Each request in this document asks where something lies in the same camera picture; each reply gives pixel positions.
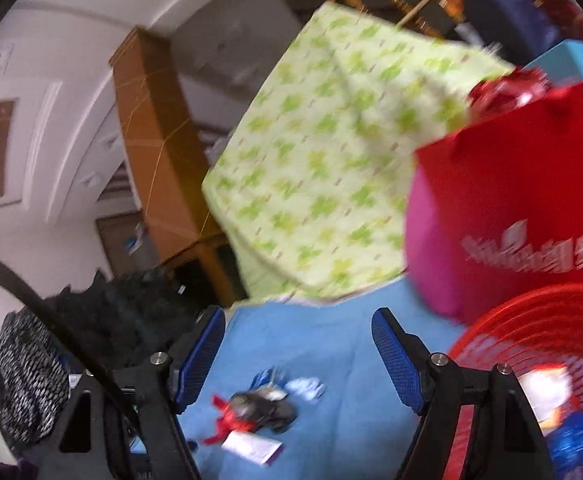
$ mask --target red bag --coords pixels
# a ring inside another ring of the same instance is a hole
[[[460,317],[583,282],[583,83],[417,151],[451,248]]]

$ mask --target teal box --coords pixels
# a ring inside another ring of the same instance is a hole
[[[560,88],[583,81],[583,41],[564,40],[525,68],[542,68]]]

